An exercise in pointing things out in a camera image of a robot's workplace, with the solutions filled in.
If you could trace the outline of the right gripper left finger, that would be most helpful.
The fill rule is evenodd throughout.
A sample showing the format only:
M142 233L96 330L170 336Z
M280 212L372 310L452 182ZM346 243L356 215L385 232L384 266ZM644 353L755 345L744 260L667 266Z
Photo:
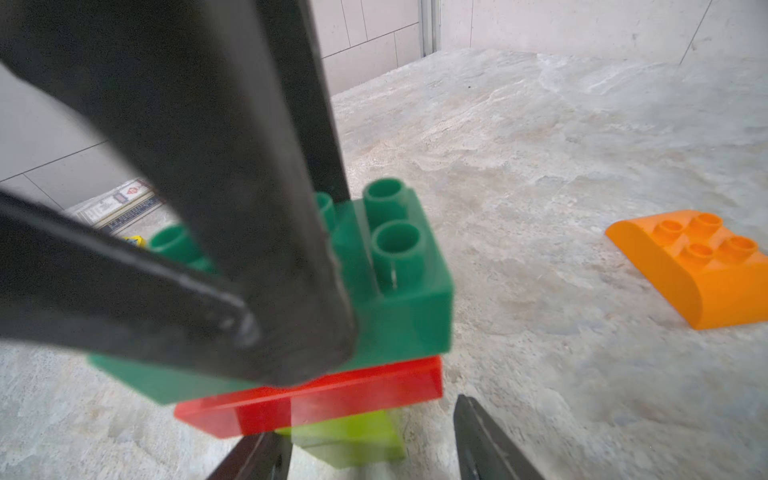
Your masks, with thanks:
M293 445L275 432L244 436L208 480L286 480Z

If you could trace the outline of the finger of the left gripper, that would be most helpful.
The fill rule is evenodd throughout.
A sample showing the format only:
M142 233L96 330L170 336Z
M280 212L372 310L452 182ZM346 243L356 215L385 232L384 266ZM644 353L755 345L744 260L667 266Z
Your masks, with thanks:
M271 386L355 352L316 192L350 193L305 1L5 1L1 61L175 210L261 332Z
M261 378L260 328L231 284L8 194L1 336Z

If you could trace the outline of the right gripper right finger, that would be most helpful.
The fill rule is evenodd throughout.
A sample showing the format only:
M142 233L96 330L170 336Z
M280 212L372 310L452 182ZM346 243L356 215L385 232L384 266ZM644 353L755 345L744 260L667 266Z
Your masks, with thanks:
M463 480L543 480L541 473L475 398L458 396L453 425Z

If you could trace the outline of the red lego brick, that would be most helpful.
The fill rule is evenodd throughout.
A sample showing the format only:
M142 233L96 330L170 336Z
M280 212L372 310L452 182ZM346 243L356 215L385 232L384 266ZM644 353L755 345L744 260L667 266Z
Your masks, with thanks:
M174 417L218 439L395 409L443 395L439 356L331 374L300 387L259 387L178 403Z

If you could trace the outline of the lime lego brick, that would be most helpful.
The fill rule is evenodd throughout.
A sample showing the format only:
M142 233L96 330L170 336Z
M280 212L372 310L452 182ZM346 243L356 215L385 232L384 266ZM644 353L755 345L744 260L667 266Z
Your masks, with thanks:
M406 457L399 410L379 410L286 427L276 433L336 469L392 462Z

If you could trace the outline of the orange curved lego brick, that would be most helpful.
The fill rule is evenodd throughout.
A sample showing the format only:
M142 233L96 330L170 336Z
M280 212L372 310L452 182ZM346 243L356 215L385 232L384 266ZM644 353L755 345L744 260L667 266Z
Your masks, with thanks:
M621 220L605 235L695 330L767 320L767 256L714 213Z

